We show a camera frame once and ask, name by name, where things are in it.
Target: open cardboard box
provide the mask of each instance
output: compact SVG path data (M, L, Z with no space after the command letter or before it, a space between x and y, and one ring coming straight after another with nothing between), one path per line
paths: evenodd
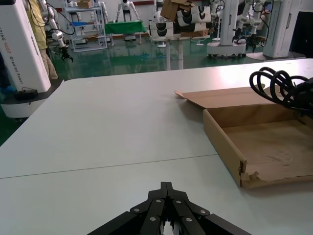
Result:
M195 7L192 0L165 0L163 3L161 16L175 21L176 14L179 10L190 11L191 7Z
M92 7L92 1L91 0L80 0L77 2L77 6L79 8L91 8Z
M313 180L313 120L251 88L181 93L205 108L204 130L237 185Z

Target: table seam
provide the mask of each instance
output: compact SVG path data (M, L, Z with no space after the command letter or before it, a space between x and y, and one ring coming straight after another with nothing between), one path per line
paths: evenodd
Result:
M109 165L109 166L99 166L99 167L82 168L82 169L75 169L75 170L63 170L63 171L53 171L53 172L38 173L38 174L17 175L17 176L2 177L2 178L0 178L0 180L2 180L2 179L10 179L10 178L18 178L18 177L26 177L26 176L34 176L34 175L56 174L56 173L72 172L72 171L80 171L80 170L94 170L94 169L109 168L109 167L124 166L124 165L138 165L138 164L147 164L147 163L158 163L158 162L175 161L175 160L190 159L190 158L209 157L209 156L214 156L214 155L218 155L218 154L214 153L214 154L208 154L208 155L201 155L201 156L194 156L194 157L187 157L187 158L166 159L166 160L159 160L159 161L152 161L152 162L141 162L141 163L120 164L120 165Z

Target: wheel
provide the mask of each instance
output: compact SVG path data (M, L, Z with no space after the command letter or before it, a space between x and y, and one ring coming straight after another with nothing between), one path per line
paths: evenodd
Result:
M27 120L27 118L16 118L15 122L18 123L19 125L22 125L25 121Z

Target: green floor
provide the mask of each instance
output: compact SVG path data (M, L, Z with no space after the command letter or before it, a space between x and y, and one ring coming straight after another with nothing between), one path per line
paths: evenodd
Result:
M165 49L157 48L149 38L136 42L115 40L115 46L105 50L73 54L74 63L63 62L59 55L53 55L53 63L61 79L70 80L84 77L120 75L139 72L166 70ZM184 41L184 68L203 68L247 63L240 59L208 59L206 47L196 46L196 42ZM171 43L171 69L178 69L178 42ZM15 120L7 118L0 110L0 146L18 129Z

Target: cable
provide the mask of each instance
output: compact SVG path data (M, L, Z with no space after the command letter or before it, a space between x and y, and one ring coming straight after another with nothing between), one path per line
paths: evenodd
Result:
M260 13L260 12L265 12L265 7L264 7L265 3L263 4L263 10L262 11L256 11L254 9L254 0L252 0L252 9L254 12L256 13ZM270 14L270 19L269 19L269 24L267 24L263 19L262 17L260 17L261 21L266 25L266 27L268 28L268 33L267 33L267 36L266 36L266 39L265 39L265 42L264 42L264 46L266 45L267 41L268 41L268 36L269 36L269 25L270 25L270 22L271 22L271 19L272 19L272 12L273 12L273 8L274 8L274 0L272 0L272 9L270 10L270 12L266 13L266 14Z
M52 6L52 5L51 5L50 3L48 3L48 2L47 2L47 5L51 6L53 9L57 10L54 6ZM61 12L58 12L58 13L59 13L61 16L63 16L64 19L66 19L66 20L69 22L70 26L73 27L73 32L72 32L72 33L67 33L67 32L65 32L65 31L63 31L63 30L61 30L61 29L55 29L55 28L52 28L51 30L58 30L58 31L60 31L60 32L66 34L66 35L68 35L68 36L73 35L73 34L76 32L76 30L75 30L75 27L73 26L72 22L71 22L65 15L63 15Z
M219 5L219 6L216 8L216 13L217 13L218 11L223 11L224 8L225 8L225 2L224 2L224 0L220 0L220 4L221 4L221 5Z
M297 58L295 57L294 53L290 51L290 53L293 55L294 59L296 60Z
M37 20L36 16L35 16L35 14L34 14L34 11L33 11L33 8L32 8L32 5L31 5L30 1L29 0L27 0L27 1L28 1L29 8L30 8L30 17L31 17L34 25L37 26L37 27L45 27L47 25L48 21L46 23L39 22Z
M257 85L254 85L255 77L257 78ZM270 95L263 90L261 77L266 77L270 80ZM303 83L296 85L294 80L302 80ZM250 79L251 88L261 97L280 104L288 109L298 110L305 114L313 114L313 78L307 79L302 76L289 76L283 70L276 72L275 70L263 67L259 71L251 74ZM276 87L279 87L280 99L276 93Z

